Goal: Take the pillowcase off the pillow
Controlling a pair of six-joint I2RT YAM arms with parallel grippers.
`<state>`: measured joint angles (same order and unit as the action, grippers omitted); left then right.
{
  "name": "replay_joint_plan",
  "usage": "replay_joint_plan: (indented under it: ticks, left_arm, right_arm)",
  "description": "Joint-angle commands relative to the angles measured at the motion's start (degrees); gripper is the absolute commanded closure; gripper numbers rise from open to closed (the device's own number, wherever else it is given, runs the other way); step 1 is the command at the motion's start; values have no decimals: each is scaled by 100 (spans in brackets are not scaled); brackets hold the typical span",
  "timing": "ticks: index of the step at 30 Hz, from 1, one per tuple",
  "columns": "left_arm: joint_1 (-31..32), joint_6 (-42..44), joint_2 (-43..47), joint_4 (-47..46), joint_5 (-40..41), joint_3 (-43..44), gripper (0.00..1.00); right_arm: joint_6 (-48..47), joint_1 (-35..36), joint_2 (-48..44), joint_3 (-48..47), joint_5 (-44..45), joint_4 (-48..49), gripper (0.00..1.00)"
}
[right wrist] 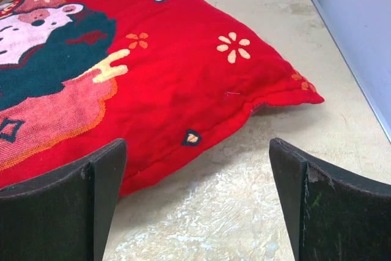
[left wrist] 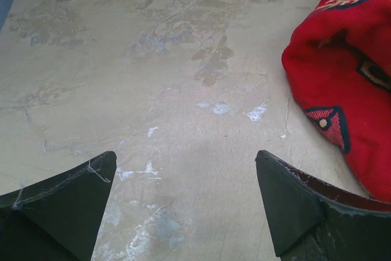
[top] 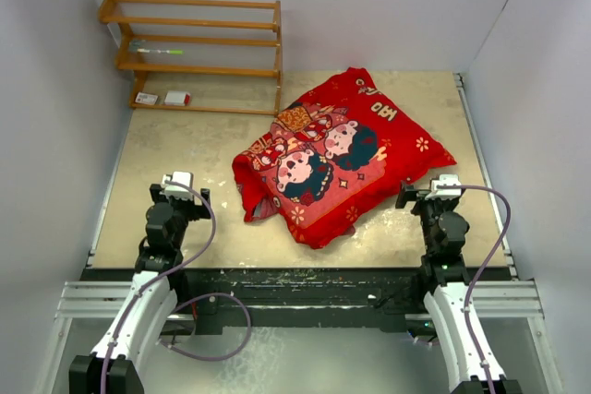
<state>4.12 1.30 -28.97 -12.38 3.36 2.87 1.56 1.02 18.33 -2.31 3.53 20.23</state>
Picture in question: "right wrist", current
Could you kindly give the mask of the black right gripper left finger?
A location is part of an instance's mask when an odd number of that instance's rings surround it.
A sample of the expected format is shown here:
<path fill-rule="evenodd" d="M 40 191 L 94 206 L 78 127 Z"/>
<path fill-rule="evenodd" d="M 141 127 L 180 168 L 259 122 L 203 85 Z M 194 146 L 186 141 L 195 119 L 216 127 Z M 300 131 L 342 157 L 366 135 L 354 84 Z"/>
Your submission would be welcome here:
<path fill-rule="evenodd" d="M 102 260 L 127 160 L 124 139 L 1 189 L 1 260 Z"/>

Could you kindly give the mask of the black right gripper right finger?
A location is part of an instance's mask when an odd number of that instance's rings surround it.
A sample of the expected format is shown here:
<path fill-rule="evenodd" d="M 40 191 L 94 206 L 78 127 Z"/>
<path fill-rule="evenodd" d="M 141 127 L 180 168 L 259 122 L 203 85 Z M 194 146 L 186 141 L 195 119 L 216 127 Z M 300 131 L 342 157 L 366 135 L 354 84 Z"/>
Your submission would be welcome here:
<path fill-rule="evenodd" d="M 280 138 L 269 159 L 295 260 L 390 260 L 390 185 Z"/>

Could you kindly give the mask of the red printed pillowcase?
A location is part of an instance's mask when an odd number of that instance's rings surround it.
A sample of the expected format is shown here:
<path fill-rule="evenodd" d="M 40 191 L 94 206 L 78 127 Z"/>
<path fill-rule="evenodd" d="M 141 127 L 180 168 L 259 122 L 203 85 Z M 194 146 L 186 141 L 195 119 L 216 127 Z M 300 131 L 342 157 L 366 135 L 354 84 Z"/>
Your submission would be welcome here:
<path fill-rule="evenodd" d="M 204 0 L 13 0 L 1 6 L 1 186 L 128 143 L 120 194 L 160 182 L 262 106 L 314 85 Z"/>

